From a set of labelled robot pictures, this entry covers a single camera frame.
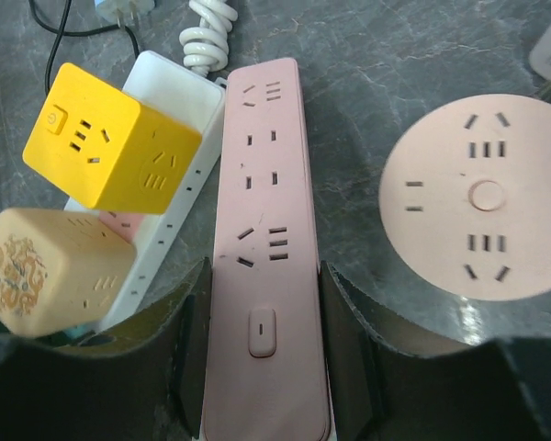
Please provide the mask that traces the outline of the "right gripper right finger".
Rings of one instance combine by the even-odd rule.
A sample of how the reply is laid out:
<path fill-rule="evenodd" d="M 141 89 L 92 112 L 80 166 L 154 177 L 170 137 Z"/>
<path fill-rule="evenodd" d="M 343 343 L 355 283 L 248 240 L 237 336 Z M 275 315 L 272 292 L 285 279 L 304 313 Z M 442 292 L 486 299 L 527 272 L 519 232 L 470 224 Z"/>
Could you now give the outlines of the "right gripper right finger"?
<path fill-rule="evenodd" d="M 551 440 L 551 338 L 462 345 L 382 305 L 367 322 L 329 263 L 319 284 L 338 439 Z"/>

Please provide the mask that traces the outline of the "white multicolour power strip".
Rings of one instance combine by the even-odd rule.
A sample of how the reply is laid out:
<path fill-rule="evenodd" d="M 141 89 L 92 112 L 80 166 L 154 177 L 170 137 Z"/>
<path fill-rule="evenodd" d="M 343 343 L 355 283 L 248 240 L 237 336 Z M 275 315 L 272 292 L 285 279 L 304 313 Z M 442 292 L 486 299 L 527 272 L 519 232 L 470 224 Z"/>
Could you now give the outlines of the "white multicolour power strip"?
<path fill-rule="evenodd" d="M 195 129 L 202 141 L 191 161 L 161 148 L 150 154 L 140 176 L 146 196 L 156 197 L 170 178 L 180 179 L 163 214 L 99 212 L 100 220 L 109 229 L 135 246 L 137 257 L 107 315 L 97 322 L 66 330 L 68 336 L 104 331 L 138 309 L 219 158 L 226 94 L 222 84 L 221 80 L 212 83 L 153 51 L 142 52 L 134 63 L 124 92 Z"/>

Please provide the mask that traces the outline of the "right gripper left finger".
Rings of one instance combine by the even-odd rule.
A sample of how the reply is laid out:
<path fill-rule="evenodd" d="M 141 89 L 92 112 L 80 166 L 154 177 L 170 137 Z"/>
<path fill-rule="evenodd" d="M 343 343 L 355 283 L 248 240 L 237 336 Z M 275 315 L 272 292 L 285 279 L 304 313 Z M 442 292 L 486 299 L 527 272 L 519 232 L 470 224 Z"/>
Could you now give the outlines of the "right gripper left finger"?
<path fill-rule="evenodd" d="M 96 347 L 57 350 L 0 337 L 0 440 L 163 440 L 200 433 L 211 264 L 99 334 Z"/>

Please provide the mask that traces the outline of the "yellow cube socket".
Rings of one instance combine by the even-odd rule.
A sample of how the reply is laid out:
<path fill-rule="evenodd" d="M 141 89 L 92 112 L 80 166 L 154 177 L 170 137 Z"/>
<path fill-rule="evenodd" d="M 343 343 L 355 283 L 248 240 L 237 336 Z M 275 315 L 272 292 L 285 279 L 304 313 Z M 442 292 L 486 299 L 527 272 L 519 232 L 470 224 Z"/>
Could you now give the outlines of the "yellow cube socket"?
<path fill-rule="evenodd" d="M 65 63 L 57 73 L 22 158 L 87 209 L 162 214 L 179 186 L 170 178 L 156 197 L 141 171 L 161 148 L 191 161 L 201 134 L 91 73 Z"/>

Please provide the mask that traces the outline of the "beige wooden cube socket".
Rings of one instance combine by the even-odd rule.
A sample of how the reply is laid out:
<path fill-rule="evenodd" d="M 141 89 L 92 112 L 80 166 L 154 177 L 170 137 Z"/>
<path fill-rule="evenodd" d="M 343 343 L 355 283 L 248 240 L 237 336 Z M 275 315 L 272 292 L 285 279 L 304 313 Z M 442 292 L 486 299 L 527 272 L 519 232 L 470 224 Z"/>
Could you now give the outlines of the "beige wooden cube socket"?
<path fill-rule="evenodd" d="M 97 216 L 60 209 L 0 213 L 0 322 L 24 337 L 104 318 L 136 258 Z"/>

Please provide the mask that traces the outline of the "pink long power strip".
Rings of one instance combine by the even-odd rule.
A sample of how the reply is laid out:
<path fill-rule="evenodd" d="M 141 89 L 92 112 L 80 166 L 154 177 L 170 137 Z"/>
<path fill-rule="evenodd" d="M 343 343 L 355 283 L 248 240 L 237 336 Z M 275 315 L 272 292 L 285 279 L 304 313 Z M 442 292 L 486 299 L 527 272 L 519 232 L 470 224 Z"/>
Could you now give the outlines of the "pink long power strip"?
<path fill-rule="evenodd" d="M 319 257 L 298 64 L 228 78 L 202 433 L 324 440 L 331 430 Z"/>

